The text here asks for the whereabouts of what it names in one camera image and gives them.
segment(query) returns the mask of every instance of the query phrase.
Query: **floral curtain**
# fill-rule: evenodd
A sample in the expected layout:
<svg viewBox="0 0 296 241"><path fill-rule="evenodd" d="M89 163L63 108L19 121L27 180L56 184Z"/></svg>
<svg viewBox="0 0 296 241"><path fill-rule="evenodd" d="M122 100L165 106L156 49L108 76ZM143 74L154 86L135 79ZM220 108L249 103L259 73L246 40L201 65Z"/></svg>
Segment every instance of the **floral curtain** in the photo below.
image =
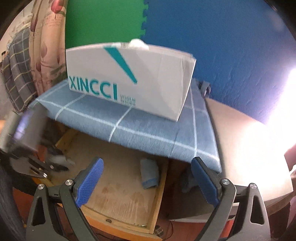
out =
<svg viewBox="0 0 296 241"><path fill-rule="evenodd" d="M29 54L38 95L67 78L66 8L67 0L35 0L33 5Z"/></svg>

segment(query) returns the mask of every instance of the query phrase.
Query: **white box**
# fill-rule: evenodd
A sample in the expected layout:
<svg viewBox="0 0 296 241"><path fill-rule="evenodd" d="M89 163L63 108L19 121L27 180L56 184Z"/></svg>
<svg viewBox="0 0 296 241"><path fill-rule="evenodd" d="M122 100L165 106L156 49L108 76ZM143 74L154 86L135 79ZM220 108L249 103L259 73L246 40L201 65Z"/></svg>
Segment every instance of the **white box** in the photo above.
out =
<svg viewBox="0 0 296 241"><path fill-rule="evenodd" d="M196 59L148 45L104 43L66 49L69 87L177 121Z"/></svg>

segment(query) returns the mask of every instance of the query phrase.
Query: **metal screw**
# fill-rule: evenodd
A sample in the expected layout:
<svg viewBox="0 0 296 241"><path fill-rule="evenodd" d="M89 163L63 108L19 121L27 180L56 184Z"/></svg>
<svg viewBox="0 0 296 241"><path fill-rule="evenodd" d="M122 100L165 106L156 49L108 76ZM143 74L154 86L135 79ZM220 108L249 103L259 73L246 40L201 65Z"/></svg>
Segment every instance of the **metal screw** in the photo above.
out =
<svg viewBox="0 0 296 241"><path fill-rule="evenodd" d="M221 181L224 185L228 185L230 183L230 181L227 178L223 178Z"/></svg>
<svg viewBox="0 0 296 241"><path fill-rule="evenodd" d="M43 188L44 188L44 184L43 184L43 183L41 183L41 184L38 185L38 189L39 189L39 190L41 190L41 189L43 189Z"/></svg>
<svg viewBox="0 0 296 241"><path fill-rule="evenodd" d="M250 187L253 188L253 189L256 189L257 188L257 185L255 183L251 183L250 184Z"/></svg>
<svg viewBox="0 0 296 241"><path fill-rule="evenodd" d="M68 179L68 180L65 182L65 184L66 184L67 186L70 186L70 185L73 184L73 180Z"/></svg>

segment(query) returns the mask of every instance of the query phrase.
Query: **wooden drawer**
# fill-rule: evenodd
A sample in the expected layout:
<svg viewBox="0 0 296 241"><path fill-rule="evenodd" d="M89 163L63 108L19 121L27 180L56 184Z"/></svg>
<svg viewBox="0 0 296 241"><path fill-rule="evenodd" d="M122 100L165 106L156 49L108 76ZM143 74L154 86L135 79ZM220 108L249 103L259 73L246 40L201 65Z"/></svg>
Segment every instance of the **wooden drawer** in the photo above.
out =
<svg viewBox="0 0 296 241"><path fill-rule="evenodd" d="M64 134L57 147L76 166L69 172L52 173L51 185L60 185L74 178L96 156L104 160L103 174L88 203L81 208L90 225L128 240L161 240L153 232L165 186L168 159L108 143L73 129ZM157 188L143 189L141 158L157 161L161 171Z"/></svg>

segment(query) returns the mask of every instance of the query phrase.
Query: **plaid blanket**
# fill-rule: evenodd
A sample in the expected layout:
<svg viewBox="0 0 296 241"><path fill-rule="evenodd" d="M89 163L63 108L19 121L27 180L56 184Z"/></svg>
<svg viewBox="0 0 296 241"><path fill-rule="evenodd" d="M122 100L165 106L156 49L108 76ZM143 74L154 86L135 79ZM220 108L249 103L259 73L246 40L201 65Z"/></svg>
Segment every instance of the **plaid blanket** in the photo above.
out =
<svg viewBox="0 0 296 241"><path fill-rule="evenodd" d="M29 28L25 28L15 36L1 67L6 91L17 112L22 112L36 96L30 69L29 33Z"/></svg>

